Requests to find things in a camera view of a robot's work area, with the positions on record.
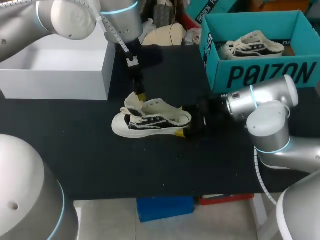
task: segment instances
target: black and white sneaker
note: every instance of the black and white sneaker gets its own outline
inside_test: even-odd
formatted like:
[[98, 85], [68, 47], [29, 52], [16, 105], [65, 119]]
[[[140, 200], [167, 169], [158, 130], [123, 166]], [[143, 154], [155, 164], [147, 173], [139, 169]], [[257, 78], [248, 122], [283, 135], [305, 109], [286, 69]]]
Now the black and white sneaker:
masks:
[[162, 99], [139, 101], [133, 92], [124, 101], [121, 113], [112, 121], [112, 130], [124, 138], [144, 138], [151, 135], [175, 135], [189, 126], [191, 115], [165, 103]]
[[285, 47], [268, 40], [261, 31], [253, 31], [237, 41], [228, 41], [219, 51], [223, 60], [281, 57]]

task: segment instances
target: red object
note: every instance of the red object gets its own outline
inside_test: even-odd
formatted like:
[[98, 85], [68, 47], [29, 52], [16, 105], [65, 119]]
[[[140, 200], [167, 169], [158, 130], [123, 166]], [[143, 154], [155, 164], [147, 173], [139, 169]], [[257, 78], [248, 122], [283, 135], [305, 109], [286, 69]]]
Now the red object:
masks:
[[201, 27], [196, 21], [193, 21], [186, 13], [184, 13], [181, 16], [181, 19], [179, 22], [186, 30], [193, 29], [193, 28], [198, 29]]
[[240, 195], [232, 195], [227, 197], [212, 197], [212, 198], [201, 198], [199, 197], [200, 205], [211, 205], [211, 204], [223, 204], [229, 202], [242, 201], [247, 199], [253, 199], [254, 194], [240, 194]]

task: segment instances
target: white cable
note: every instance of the white cable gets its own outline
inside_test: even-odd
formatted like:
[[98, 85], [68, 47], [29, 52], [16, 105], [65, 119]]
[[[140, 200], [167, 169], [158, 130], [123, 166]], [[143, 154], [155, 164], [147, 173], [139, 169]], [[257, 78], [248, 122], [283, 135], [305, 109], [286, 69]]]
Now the white cable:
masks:
[[258, 177], [259, 183], [265, 193], [265, 195], [268, 197], [268, 199], [270, 199], [270, 201], [277, 206], [277, 201], [271, 196], [271, 194], [269, 193], [269, 191], [267, 190], [264, 181], [262, 180], [261, 174], [260, 174], [260, 170], [259, 170], [259, 161], [258, 161], [258, 152], [256, 147], [254, 147], [254, 165], [255, 165], [255, 172], [256, 172], [256, 176]]
[[[54, 1], [54, 0], [14, 0], [14, 1], [8, 1], [8, 2], [4, 2], [4, 3], [0, 3], [0, 9], [6, 9], [9, 7], [14, 7], [14, 6], [22, 5], [22, 4], [32, 4], [32, 3], [36, 3], [36, 2], [47, 2], [47, 1]], [[97, 20], [97, 22], [102, 22], [103, 25], [107, 27], [107, 29], [105, 27], [103, 27], [102, 28], [103, 31], [106, 32], [107, 30], [109, 30], [113, 34], [113, 36], [115, 37], [117, 42], [120, 44], [120, 46], [122, 47], [124, 52], [129, 53], [129, 49], [127, 48], [126, 44], [124, 43], [124, 41], [122, 40], [122, 38], [118, 34], [117, 30], [114, 28], [114, 26], [111, 24], [111, 22], [108, 21], [108, 19], [106, 17], [101, 16], [100, 12], [97, 9], [95, 9], [94, 7], [91, 7], [87, 2], [85, 2], [83, 0], [63, 0], [63, 1], [78, 4], [82, 7], [87, 8], [89, 11], [91, 11], [93, 16]]]

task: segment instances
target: teal shoe box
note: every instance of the teal shoe box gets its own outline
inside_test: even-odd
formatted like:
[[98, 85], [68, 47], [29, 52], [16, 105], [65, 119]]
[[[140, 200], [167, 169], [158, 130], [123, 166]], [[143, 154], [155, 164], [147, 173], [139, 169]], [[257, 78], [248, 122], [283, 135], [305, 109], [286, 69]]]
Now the teal shoe box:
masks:
[[[221, 60], [217, 48], [260, 30], [269, 39], [290, 45], [295, 55]], [[208, 14], [202, 23], [200, 52], [214, 93], [237, 91], [281, 75], [298, 88], [320, 80], [320, 37], [301, 11]]]
[[202, 24], [209, 13], [229, 13], [237, 0], [191, 0], [186, 13], [198, 24]]

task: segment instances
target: shoe sole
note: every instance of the shoe sole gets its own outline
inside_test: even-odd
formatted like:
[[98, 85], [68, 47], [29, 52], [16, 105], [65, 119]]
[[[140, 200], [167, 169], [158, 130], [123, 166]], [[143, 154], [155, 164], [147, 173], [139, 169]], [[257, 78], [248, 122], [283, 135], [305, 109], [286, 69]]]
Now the shoe sole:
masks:
[[148, 129], [148, 130], [132, 130], [128, 128], [125, 122], [125, 114], [119, 113], [112, 120], [112, 130], [120, 137], [129, 139], [140, 139], [152, 135], [176, 135], [176, 132], [186, 127], [170, 127], [161, 129]]

